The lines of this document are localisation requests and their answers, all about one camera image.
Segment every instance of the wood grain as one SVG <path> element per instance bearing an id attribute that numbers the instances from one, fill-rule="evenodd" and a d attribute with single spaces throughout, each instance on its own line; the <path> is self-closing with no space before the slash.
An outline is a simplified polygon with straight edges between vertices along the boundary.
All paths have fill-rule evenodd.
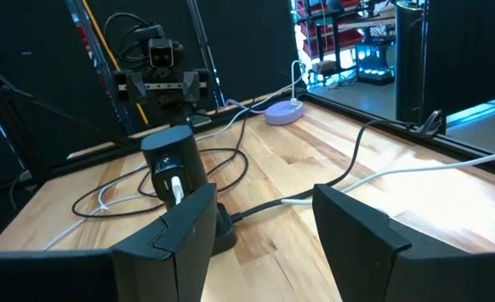
<path id="1" fill-rule="evenodd" d="M 305 117 L 286 127 L 270 127 L 263 117 L 251 118 L 242 144 L 250 160 L 247 177 L 233 190 L 221 193 L 218 200 L 234 213 L 336 178 L 348 166 L 360 127 L 312 105 L 306 105 Z M 240 128 L 236 124 L 201 142 L 200 148 L 231 147 Z M 211 168 L 228 155 L 204 154 L 205 167 Z M 0 236 L 0 251 L 42 248 L 78 220 L 70 213 L 78 197 L 142 162 L 142 155 L 135 154 L 51 180 Z M 452 162 L 455 160 L 386 133 L 367 131 L 355 169 L 336 188 L 375 171 Z M 242 160 L 237 159 L 211 179 L 223 186 L 241 170 Z M 107 198 L 136 194 L 142 177 L 143 173 L 123 181 Z M 476 168 L 394 174 L 350 195 L 470 253 L 495 251 L 495 175 Z M 133 211 L 157 202 L 141 198 L 113 206 L 111 212 Z M 82 210 L 96 206 L 93 195 Z M 110 247 L 162 213 L 88 221 L 54 249 Z M 340 301 L 310 207 L 276 207 L 241 221 L 236 228 L 239 240 L 235 248 L 211 260 L 204 301 Z"/>

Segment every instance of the white cable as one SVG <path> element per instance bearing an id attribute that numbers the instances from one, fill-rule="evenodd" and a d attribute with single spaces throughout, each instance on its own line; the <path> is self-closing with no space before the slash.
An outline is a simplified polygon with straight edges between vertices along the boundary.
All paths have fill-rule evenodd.
<path id="1" fill-rule="evenodd" d="M 295 84 L 295 82 L 294 82 L 294 64 L 296 64 L 296 63 L 298 63 L 298 65 L 300 66 L 300 69 L 302 66 L 302 63 L 299 60 L 294 60 L 292 62 L 292 64 L 290 64 L 290 83 L 292 86 L 292 98 L 290 99 L 290 101 L 292 102 L 293 105 L 298 106 L 299 104 L 298 104 L 298 100 L 296 100 L 296 92 L 294 89 L 294 84 Z"/>
<path id="2" fill-rule="evenodd" d="M 125 201 L 134 200 L 134 199 L 141 198 L 141 197 L 142 197 L 141 195 L 124 197 L 124 198 L 121 198 L 119 200 L 107 202 L 105 204 L 105 206 L 113 206 L 113 205 L 116 205 L 116 204 L 119 204 L 119 203 L 122 203 Z M 101 211 L 101 210 L 102 210 L 102 208 L 99 206 L 95 210 L 93 210 L 91 213 L 89 213 L 89 215 L 95 215 L 98 211 Z M 70 226 L 69 228 L 64 230 L 61 234 L 59 234 L 54 239 L 52 239 L 52 241 L 48 242 L 48 244 L 46 244 L 46 246 L 44 246 L 43 251 L 48 251 L 54 245 L 56 245 L 58 242 L 60 242 L 62 239 L 69 236 L 77 227 L 81 226 L 81 224 L 83 224 L 87 219 L 88 218 L 81 218 L 75 224 L 73 224 L 72 226 Z"/>
<path id="3" fill-rule="evenodd" d="M 142 167 L 144 167 L 146 165 L 147 165 L 147 163 L 143 162 L 136 169 L 141 169 Z M 129 176 L 132 176 L 132 175 L 126 175 L 126 176 L 122 177 L 121 179 L 118 179 L 117 181 L 115 181 L 109 185 L 106 185 L 105 187 L 103 187 L 100 190 L 100 192 L 98 193 L 98 204 L 100 205 L 99 209 L 101 211 L 108 211 L 107 205 L 104 204 L 104 200 L 102 199 L 104 197 L 104 194 L 106 194 L 107 190 L 109 188 L 113 187 L 114 185 L 120 183 L 121 181 L 125 180 Z M 134 196 L 130 196 L 130 197 L 141 197 L 141 195 L 134 195 Z"/>
<path id="4" fill-rule="evenodd" d="M 171 178 L 171 190 L 175 196 L 175 204 L 178 205 L 184 198 L 184 191 L 182 190 L 179 176 L 173 176 Z"/>
<path id="5" fill-rule="evenodd" d="M 298 80 L 296 80 L 294 82 L 294 85 L 298 84 L 298 82 L 300 82 L 302 80 L 302 76 L 300 76 L 300 78 L 298 78 Z M 267 97 L 266 99 L 264 99 L 264 101 L 261 101 L 261 102 L 258 102 L 257 104 L 253 105 L 252 108 L 255 108 L 257 106 L 260 106 L 260 105 L 263 105 L 265 102 L 269 101 L 270 99 L 272 99 L 272 97 L 274 97 L 275 95 L 289 89 L 292 85 L 287 85 L 281 89 L 279 89 L 278 91 L 272 93 L 269 97 Z M 206 139 L 206 138 L 213 138 L 215 137 L 216 135 L 219 135 L 219 134 L 222 134 L 224 133 L 228 128 L 230 128 L 232 126 L 232 124 L 237 120 L 238 117 L 240 117 L 243 113 L 245 113 L 247 111 L 247 109 L 243 109 L 241 110 L 239 113 L 237 113 L 237 115 L 235 115 L 232 120 L 222 129 L 214 132 L 214 133 L 210 133 L 210 134 L 206 134 L 206 135 L 202 135 L 198 138 L 196 138 L 195 140 L 196 141 L 200 141 L 200 140 L 203 140 L 203 139 Z"/>
<path id="6" fill-rule="evenodd" d="M 346 193 L 356 189 L 357 187 L 370 182 L 371 180 L 375 180 L 379 177 L 382 177 L 382 176 L 388 175 L 388 174 L 409 173 L 409 172 L 425 172 L 425 171 L 435 171 L 435 170 L 442 170 L 442 169 L 460 169 L 460 168 L 465 168 L 465 167 L 471 167 L 471 166 L 478 165 L 478 164 L 484 164 L 486 162 L 493 161 L 493 160 L 495 160 L 495 154 L 488 155 L 488 156 L 485 156 L 485 157 L 482 157 L 479 159 L 469 160 L 466 162 L 455 163 L 455 164 L 442 164 L 442 165 L 436 165 L 436 166 L 432 166 L 432 167 L 412 168 L 412 169 L 396 169 L 396 170 L 386 171 L 386 172 L 382 172 L 382 173 L 373 174 L 373 175 L 367 177 L 366 179 L 359 180 L 357 183 L 345 188 L 341 192 L 346 194 Z M 302 205 L 302 206 L 309 206 L 312 203 L 310 200 L 292 200 L 292 199 L 283 199 L 283 200 L 281 200 L 281 202 L 283 202 L 284 204 L 289 204 L 289 205 Z"/>

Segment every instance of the yellow pole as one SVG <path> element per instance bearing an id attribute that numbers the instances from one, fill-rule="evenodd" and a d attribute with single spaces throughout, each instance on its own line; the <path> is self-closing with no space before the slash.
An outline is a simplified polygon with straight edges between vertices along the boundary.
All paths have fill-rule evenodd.
<path id="1" fill-rule="evenodd" d="M 83 1 L 83 5 L 86 7 L 87 14 L 89 15 L 89 18 L 91 19 L 91 23 L 93 24 L 93 27 L 95 28 L 95 32 L 98 35 L 98 38 L 102 42 L 102 45 L 104 46 L 104 49 L 107 52 L 107 55 L 112 60 L 113 66 L 115 66 L 115 69 L 117 71 L 121 70 L 121 68 L 119 67 L 119 64 L 117 63 L 117 60 L 115 60 L 115 56 L 113 55 L 110 48 L 107 46 L 106 39 L 104 39 L 104 35 L 102 34 L 100 27 L 98 27 L 98 23 L 96 22 L 95 16 L 93 15 L 93 12 L 89 8 L 89 4 L 87 4 L 87 0 L 82 0 L 82 1 Z M 139 114 L 141 115 L 141 118 L 143 119 L 143 122 L 145 123 L 145 125 L 148 125 L 149 120 L 147 119 L 147 116 L 145 115 L 143 108 L 141 107 L 140 104 L 136 104 L 136 106 L 138 107 L 138 111 L 139 111 Z"/>

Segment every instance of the power cord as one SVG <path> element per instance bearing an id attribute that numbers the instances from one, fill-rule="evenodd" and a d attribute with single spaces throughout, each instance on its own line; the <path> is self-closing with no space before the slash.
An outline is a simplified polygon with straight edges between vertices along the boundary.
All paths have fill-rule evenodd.
<path id="1" fill-rule="evenodd" d="M 83 218 L 117 218 L 117 217 L 126 217 L 126 216 L 133 216 L 133 215 L 138 215 L 138 214 L 143 214 L 143 213 L 149 213 L 151 211 L 158 210 L 159 208 L 164 206 L 164 203 L 161 203 L 159 205 L 156 205 L 156 206 L 153 206 L 151 208 L 144 209 L 144 210 L 130 211 L 130 212 L 125 212 L 125 213 L 117 213 L 117 214 L 104 214 L 104 215 L 96 215 L 94 213 L 85 214 L 85 213 L 79 212 L 76 209 L 76 207 L 80 204 L 80 202 L 82 200 L 84 200 L 87 196 L 89 196 L 89 195 L 91 195 L 91 194 L 93 194 L 93 193 L 97 192 L 98 190 L 101 190 L 105 187 L 110 187 L 110 186 L 116 184 L 117 182 L 119 182 L 120 180 L 123 180 L 123 179 L 127 178 L 128 176 L 134 175 L 137 172 L 143 171 L 145 169 L 147 169 L 147 166 L 143 166 L 141 168 L 135 169 L 132 172 L 128 172 L 124 175 L 121 175 L 121 176 L 117 177 L 116 179 L 110 180 L 106 184 L 100 185 L 100 186 L 96 187 L 95 189 L 90 190 L 89 192 L 85 193 L 82 197 L 80 197 L 77 201 L 75 201 L 74 204 L 72 204 L 72 208 L 71 208 L 72 213 L 76 216 L 83 217 Z"/>
<path id="2" fill-rule="evenodd" d="M 207 152 L 234 152 L 234 153 L 239 154 L 242 157 L 243 162 L 244 162 L 244 168 L 242 170 L 242 173 L 231 184 L 226 185 L 223 188 L 218 189 L 217 190 L 218 193 L 231 189 L 233 186 L 238 185 L 244 179 L 244 177 L 246 177 L 246 174 L 248 173 L 248 168 L 249 168 L 249 159 L 244 152 L 242 152 L 240 150 L 236 150 L 235 148 L 208 148 L 208 149 L 199 150 L 199 153 L 207 153 Z M 210 175 L 215 168 L 213 168 L 213 169 L 211 169 L 211 171 L 207 172 L 206 175 Z M 149 176 L 150 176 L 150 171 L 148 171 L 147 174 L 145 174 L 145 176 L 143 177 L 143 179 L 139 182 L 138 193 L 143 195 L 143 196 L 158 198 L 158 196 L 154 193 L 147 193 L 147 192 L 143 191 L 143 186 L 145 185 L 145 182 L 147 181 L 147 178 Z"/>
<path id="3" fill-rule="evenodd" d="M 16 211 L 18 207 L 16 206 L 16 201 L 14 201 L 14 187 L 16 184 L 20 181 L 20 177 L 25 173 L 26 171 L 23 171 L 21 173 L 18 173 L 18 176 L 13 180 L 13 183 L 11 183 L 11 188 L 9 189 L 9 200 L 11 201 L 11 205 L 13 206 L 13 209 Z"/>
<path id="4" fill-rule="evenodd" d="M 249 112 L 251 111 L 254 104 L 255 104 L 255 98 L 253 98 L 251 100 L 251 104 L 250 104 L 248 110 L 246 111 L 246 114 L 244 115 L 244 120 L 242 123 L 242 130 L 240 130 L 240 137 L 238 138 L 237 145 L 234 148 L 235 151 L 233 152 L 233 154 L 231 155 L 230 158 L 222 161 L 216 167 L 214 167 L 210 171 L 208 171 L 208 173 L 207 173 L 208 176 L 210 176 L 212 173 L 218 171 L 221 167 L 225 166 L 226 164 L 231 163 L 237 157 L 238 153 L 240 152 L 240 145 L 242 144 L 242 140 L 244 138 L 244 133 L 246 132 L 246 124 L 248 123 Z M 218 192 L 228 190 L 228 189 L 232 188 L 234 185 L 236 185 L 236 184 L 229 184 L 225 188 L 219 189 Z"/>
<path id="5" fill-rule="evenodd" d="M 261 105 L 263 105 L 265 102 L 268 102 L 269 100 L 271 100 L 274 96 L 282 93 L 282 92 L 285 92 L 286 90 L 288 90 L 289 88 L 291 87 L 294 87 L 294 85 L 298 84 L 300 81 L 302 81 L 302 76 L 303 76 L 303 73 L 302 75 L 300 75 L 300 77 L 294 82 L 292 83 L 291 85 L 287 85 L 279 90 L 277 90 L 276 92 L 272 93 L 270 96 L 268 96 L 267 98 L 265 98 L 263 101 L 260 101 L 260 102 L 257 102 L 256 104 L 252 105 L 252 109 L 254 109 L 255 107 L 259 107 Z M 201 141 L 203 139 L 207 139 L 207 138 L 213 138 L 217 135 L 220 135 L 222 133 L 224 133 L 227 129 L 229 129 L 232 124 L 245 112 L 247 112 L 249 109 L 248 108 L 245 108 L 245 109 L 242 109 L 239 113 L 237 113 L 237 115 L 235 115 L 232 120 L 222 129 L 214 132 L 214 133 L 210 133 L 210 134 L 206 134 L 206 135 L 201 135 L 200 137 L 197 137 L 195 140 L 197 141 Z"/>
<path id="6" fill-rule="evenodd" d="M 488 155 L 479 159 L 474 159 L 474 160 L 469 160 L 466 162 L 461 162 L 461 163 L 454 163 L 454 164 L 441 164 L 441 165 L 436 165 L 436 166 L 431 166 L 431 167 L 423 167 L 423 168 L 412 168 L 412 169 L 395 169 L 395 170 L 390 170 L 382 173 L 377 173 L 374 175 L 371 175 L 367 177 L 366 179 L 359 180 L 357 183 L 354 185 L 351 185 L 344 190 L 342 190 L 342 193 L 348 193 L 357 187 L 361 185 L 365 185 L 366 183 L 370 182 L 371 180 L 375 180 L 377 178 L 380 178 L 384 175 L 389 175 L 389 174 L 397 174 L 397 173 L 409 173 L 409 172 L 425 172 L 425 171 L 436 171 L 436 170 L 443 170 L 443 169 L 461 169 L 461 168 L 466 168 L 466 167 L 472 167 L 478 164 L 484 164 L 489 161 L 495 160 L 495 154 Z M 310 200 L 293 200 L 293 199 L 285 199 L 281 200 L 283 204 L 290 204 L 290 205 L 311 205 Z"/>
<path id="7" fill-rule="evenodd" d="M 352 155 L 352 160 L 350 162 L 350 165 L 348 166 L 346 171 L 341 176 L 337 177 L 334 180 L 327 182 L 326 185 L 329 185 L 329 186 L 336 185 L 339 182 L 343 181 L 350 174 L 350 171 L 352 171 L 352 168 L 354 167 L 354 164 L 356 163 L 357 154 L 359 152 L 359 147 L 361 145 L 363 134 L 371 126 L 379 125 L 379 124 L 393 124 L 393 125 L 400 125 L 400 126 L 405 126 L 405 127 L 414 126 L 413 123 L 399 122 L 399 121 L 387 121 L 387 120 L 371 121 L 371 122 L 368 122 L 365 125 L 363 125 L 363 127 L 359 131 L 359 134 L 357 135 L 356 145 L 354 147 L 354 152 Z M 271 200 L 271 201 L 265 202 L 259 206 L 255 206 L 254 208 L 247 210 L 247 211 L 238 212 L 237 214 L 232 215 L 231 219 L 232 219 L 233 223 L 236 223 L 236 222 L 239 222 L 246 217 L 249 217 L 253 214 L 259 213 L 260 211 L 264 211 L 264 210 L 267 210 L 267 209 L 275 207 L 275 206 L 283 205 L 282 200 L 303 200 L 303 199 L 308 198 L 312 195 L 313 195 L 313 189 L 308 189 L 308 190 L 305 190 L 301 193 L 298 193 L 298 194 L 295 194 L 295 195 L 292 195 L 289 197 L 279 198 L 277 200 Z"/>

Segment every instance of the black stand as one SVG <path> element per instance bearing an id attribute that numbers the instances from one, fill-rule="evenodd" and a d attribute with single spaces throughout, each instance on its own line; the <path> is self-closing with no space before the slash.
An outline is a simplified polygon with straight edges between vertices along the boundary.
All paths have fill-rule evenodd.
<path id="1" fill-rule="evenodd" d="M 217 204 L 216 236 L 214 237 L 214 247 L 212 256 L 223 253 L 237 244 L 237 234 L 234 231 L 231 216 L 221 203 Z"/>
<path id="2" fill-rule="evenodd" d="M 171 179 L 178 177 L 185 195 L 208 184 L 195 137 L 187 125 L 153 133 L 141 141 L 143 156 L 150 168 L 158 198 L 171 210 L 176 207 Z M 223 204 L 216 205 L 216 234 L 212 255 L 223 253 L 237 243 L 231 216 Z"/>

